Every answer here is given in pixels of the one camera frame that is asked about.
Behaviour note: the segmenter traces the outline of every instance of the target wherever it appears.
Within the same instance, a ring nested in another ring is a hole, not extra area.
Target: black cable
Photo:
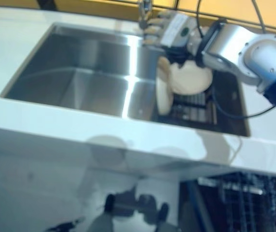
[[[197,7],[196,7],[196,23],[197,23],[197,28],[200,34],[200,37],[204,37],[202,30],[200,28],[200,22],[199,22],[199,9],[200,9],[200,4],[201,4],[201,0],[198,0],[197,2]]]
[[[218,109],[219,112],[221,112],[222,114],[224,114],[225,116],[227,117],[230,117],[230,118],[233,118],[233,119],[237,119],[237,120],[242,120],[242,119],[247,119],[247,118],[252,118],[252,117],[257,117],[257,116],[260,116],[260,115],[263,115],[269,111],[271,111],[272,109],[275,108],[275,106],[272,106],[264,111],[261,111],[259,113],[256,113],[256,114],[253,114],[253,115],[247,115],[247,116],[241,116],[241,115],[232,115],[230,113],[227,113],[225,110],[222,109],[222,107],[220,106],[219,102],[217,101],[216,99],[216,96],[215,96],[215,86],[213,85],[212,86],[212,99],[213,99],[213,102],[216,106],[216,108]]]
[[[262,27],[262,31],[263,31],[264,34],[266,34],[265,24],[264,24],[262,15],[261,15],[261,13],[260,13],[259,7],[258,7],[258,5],[257,5],[257,3],[256,3],[255,0],[252,0],[252,4],[253,4],[254,9],[255,9],[255,11],[256,11],[256,14],[257,14],[257,16],[258,16],[258,18],[259,18],[259,21],[260,21],[260,24],[261,24],[261,27]]]

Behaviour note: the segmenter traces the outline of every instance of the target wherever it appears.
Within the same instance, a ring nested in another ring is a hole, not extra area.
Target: stainless steel sink
[[[31,52],[2,96],[84,111],[248,135],[245,121],[220,115],[208,91],[175,96],[168,116],[157,113],[155,76],[162,50],[142,46],[139,36],[115,31],[53,25]],[[215,86],[218,101],[241,114],[241,94],[234,77]]]
[[[160,54],[138,36],[56,24],[5,97],[151,120]]]

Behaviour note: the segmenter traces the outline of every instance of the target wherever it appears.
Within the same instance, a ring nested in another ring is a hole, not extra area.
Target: wire rack
[[[226,207],[228,232],[276,232],[276,178],[234,173],[208,179]]]

